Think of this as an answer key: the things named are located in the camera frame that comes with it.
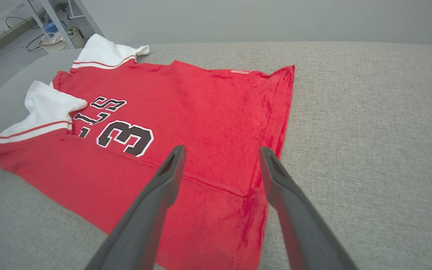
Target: clothing tag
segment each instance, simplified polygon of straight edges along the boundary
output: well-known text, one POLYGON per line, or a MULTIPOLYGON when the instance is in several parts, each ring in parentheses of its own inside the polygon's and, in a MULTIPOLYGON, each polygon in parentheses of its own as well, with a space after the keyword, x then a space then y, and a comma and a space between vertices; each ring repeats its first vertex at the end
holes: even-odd
POLYGON ((239 74, 249 74, 249 72, 254 70, 231 70, 233 73, 239 73, 239 74))

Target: gray wall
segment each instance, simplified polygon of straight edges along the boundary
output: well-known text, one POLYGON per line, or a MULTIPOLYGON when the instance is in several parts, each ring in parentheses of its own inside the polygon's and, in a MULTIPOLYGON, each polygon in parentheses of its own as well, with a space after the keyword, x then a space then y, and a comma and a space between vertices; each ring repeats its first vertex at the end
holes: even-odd
POLYGON ((82 0, 116 43, 432 44, 432 0, 82 0))

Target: white cable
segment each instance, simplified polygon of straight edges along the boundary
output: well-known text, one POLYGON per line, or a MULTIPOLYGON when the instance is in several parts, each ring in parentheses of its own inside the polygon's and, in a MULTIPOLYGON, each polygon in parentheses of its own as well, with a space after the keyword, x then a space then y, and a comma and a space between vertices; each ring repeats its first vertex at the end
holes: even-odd
POLYGON ((27 49, 25 46, 21 46, 21 45, 19 45, 19 46, 16 46, 16 47, 13 47, 13 48, 7 49, 7 50, 5 50, 5 51, 0 51, 0 53, 5 53, 5 52, 7 52, 7 51, 11 51, 11 50, 13 50, 13 49, 15 49, 15 48, 19 48, 19 47, 21 47, 21 48, 25 48, 26 51, 41 50, 41 49, 42 49, 42 48, 31 48, 31 49, 27 49))

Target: red stripe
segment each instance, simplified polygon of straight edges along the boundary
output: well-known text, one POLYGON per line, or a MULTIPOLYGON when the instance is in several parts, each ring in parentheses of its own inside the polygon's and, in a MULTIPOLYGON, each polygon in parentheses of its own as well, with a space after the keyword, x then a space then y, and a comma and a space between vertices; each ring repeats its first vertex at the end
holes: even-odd
POLYGON ((121 64, 122 64, 124 61, 126 61, 127 59, 129 59, 129 58, 133 58, 133 57, 134 57, 134 59, 136 59, 136 57, 135 57, 134 55, 130 55, 130 56, 126 57, 125 59, 123 59, 123 61, 121 61, 119 64, 114 65, 114 66, 106 65, 106 64, 103 64, 103 63, 100 63, 100 62, 96 62, 96 61, 91 61, 91 62, 73 62, 73 64, 77 65, 77 64, 88 64, 88 63, 94 63, 94 64, 103 65, 103 66, 106 66, 106 67, 116 67, 116 66, 121 65, 121 64))
POLYGON ((23 134, 26 134, 26 133, 28 133, 28 132, 31 132, 31 131, 34 131, 34 130, 37 130, 37 129, 40 129, 40 128, 46 128, 47 126, 55 125, 55 124, 59 124, 59 123, 68 123, 68 124, 71 124, 70 122, 68 122, 68 121, 64 121, 64 120, 62 120, 62 121, 57 121, 57 122, 53 122, 53 123, 49 123, 49 124, 45 124, 45 125, 41 125, 41 126, 37 126, 37 127, 31 128, 31 129, 29 129, 29 130, 23 131, 23 132, 19 132, 19 133, 13 134, 13 135, 9 135, 9 136, 7 136, 7 137, 0 136, 0 139, 9 139, 9 138, 11 138, 11 137, 15 137, 15 136, 23 135, 23 134))

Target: red shirt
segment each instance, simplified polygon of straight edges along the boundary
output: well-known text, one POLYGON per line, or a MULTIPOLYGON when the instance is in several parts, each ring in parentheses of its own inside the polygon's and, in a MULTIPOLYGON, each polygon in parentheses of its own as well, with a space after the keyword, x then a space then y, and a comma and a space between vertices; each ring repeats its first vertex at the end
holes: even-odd
POLYGON ((156 263, 256 269, 268 207, 258 151, 281 155, 294 66, 266 75, 136 64, 123 54, 108 64, 82 53, 70 73, 58 72, 55 90, 31 86, 31 121, 0 134, 0 166, 110 233, 171 149, 185 145, 156 263), (69 108, 53 112, 61 106, 52 104, 69 108), (32 121, 38 116, 44 121, 32 121))

